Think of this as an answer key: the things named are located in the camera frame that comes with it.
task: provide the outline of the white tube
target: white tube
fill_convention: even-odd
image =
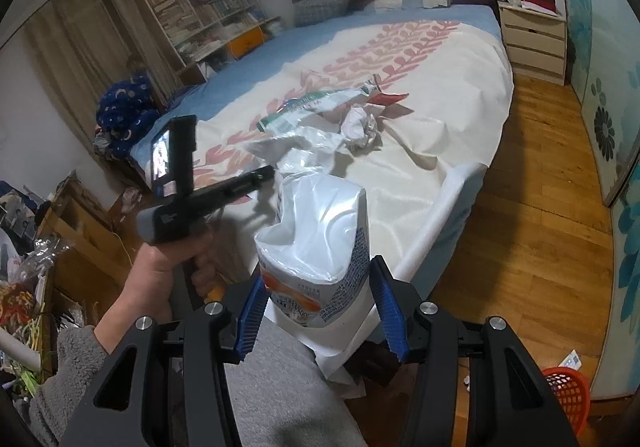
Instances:
[[[36,373],[40,372],[40,354],[22,344],[2,328],[0,328],[0,350],[27,369],[31,369]]]

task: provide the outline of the white blanket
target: white blanket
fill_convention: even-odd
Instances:
[[[196,187],[255,167],[242,145],[260,138],[256,122],[284,100],[320,88],[358,85],[374,73],[381,75],[387,93],[409,97],[385,111],[382,146],[356,156],[345,151],[334,174],[366,188],[370,252],[382,254],[396,277],[410,280],[446,222],[465,177],[491,163],[508,116],[511,67],[500,42],[482,30],[420,21],[338,32],[213,119],[198,123]],[[447,192],[441,192],[443,186]],[[258,200],[244,198],[225,208],[217,249],[218,268],[228,279],[244,278],[253,270],[253,236],[273,222],[274,203],[273,193],[263,192]],[[366,338],[363,329],[354,342],[371,308],[367,288],[342,319],[325,329],[294,325],[272,305],[267,315],[319,357],[334,357],[333,362],[319,362],[330,376],[345,360],[341,353]],[[371,320],[367,328],[371,324],[376,323]]]

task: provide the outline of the silver screw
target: silver screw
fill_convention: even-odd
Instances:
[[[502,317],[491,317],[489,319],[489,326],[494,330],[503,330],[507,327],[507,322]]]
[[[136,328],[139,330],[146,330],[151,326],[152,319],[151,317],[141,317],[136,321]]]
[[[434,315],[438,312],[438,307],[434,302],[425,301],[420,303],[420,311],[425,315]]]
[[[204,306],[204,313],[207,315],[218,315],[222,312],[222,304],[219,302],[210,302],[206,306]]]

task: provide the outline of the red plastic basket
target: red plastic basket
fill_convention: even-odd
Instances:
[[[578,436],[587,423],[591,404],[587,379],[570,367],[548,367],[542,370],[542,374]]]

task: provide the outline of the blue gripper pad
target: blue gripper pad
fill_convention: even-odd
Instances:
[[[238,318],[238,333],[236,334],[234,352],[241,360],[244,360],[246,354],[251,353],[254,349],[255,339],[258,336],[260,322],[262,322],[268,300],[269,294],[264,286],[264,281],[262,276],[258,275]]]
[[[385,331],[386,343],[400,362],[407,360],[409,345],[402,310],[391,289],[393,278],[382,257],[376,256],[369,267],[369,286]]]

